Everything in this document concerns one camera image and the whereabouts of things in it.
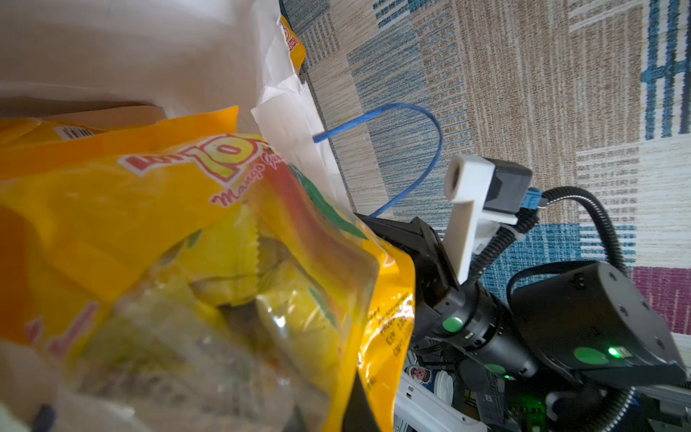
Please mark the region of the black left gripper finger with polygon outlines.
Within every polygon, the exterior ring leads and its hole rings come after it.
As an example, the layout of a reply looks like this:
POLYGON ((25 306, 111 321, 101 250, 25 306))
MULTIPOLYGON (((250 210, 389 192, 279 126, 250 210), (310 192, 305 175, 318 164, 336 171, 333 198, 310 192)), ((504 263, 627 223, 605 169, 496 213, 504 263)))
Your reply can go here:
POLYGON ((360 375, 356 373, 352 392, 343 417, 343 432, 380 432, 365 394, 360 375))

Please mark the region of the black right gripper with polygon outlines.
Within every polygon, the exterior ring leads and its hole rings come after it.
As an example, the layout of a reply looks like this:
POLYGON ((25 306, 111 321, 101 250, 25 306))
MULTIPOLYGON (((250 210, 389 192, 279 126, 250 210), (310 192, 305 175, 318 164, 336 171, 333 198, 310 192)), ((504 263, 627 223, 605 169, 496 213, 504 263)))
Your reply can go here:
POLYGON ((404 252, 415 268, 412 338, 480 338, 480 286, 460 283, 437 232, 419 218, 409 222, 358 216, 380 239, 404 252))

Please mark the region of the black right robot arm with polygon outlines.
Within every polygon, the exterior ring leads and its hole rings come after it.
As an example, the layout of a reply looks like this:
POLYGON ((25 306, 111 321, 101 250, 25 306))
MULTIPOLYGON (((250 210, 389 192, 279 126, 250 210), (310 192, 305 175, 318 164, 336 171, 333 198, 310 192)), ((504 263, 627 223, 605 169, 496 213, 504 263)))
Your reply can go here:
POLYGON ((504 300, 480 277, 538 223, 535 210, 500 230, 471 261, 465 282, 453 274, 437 232, 421 219, 366 218, 376 235, 408 254, 415 266, 416 312, 411 346, 418 356, 451 350, 450 364, 472 361, 495 376, 543 395, 558 431, 612 431, 636 391, 688 378, 662 316, 630 279, 605 207, 585 189, 562 186, 543 203, 579 203, 595 225, 606 257, 533 266, 512 276, 504 300))

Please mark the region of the blue checkered paper bag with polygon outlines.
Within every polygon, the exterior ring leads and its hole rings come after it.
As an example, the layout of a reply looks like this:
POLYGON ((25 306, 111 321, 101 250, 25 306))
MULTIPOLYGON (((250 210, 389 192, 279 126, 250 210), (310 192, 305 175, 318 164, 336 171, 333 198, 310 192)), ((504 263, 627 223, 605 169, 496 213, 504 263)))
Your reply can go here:
POLYGON ((1 113, 151 105, 169 118, 239 108, 323 192, 348 203, 275 1, 5 1, 1 113))

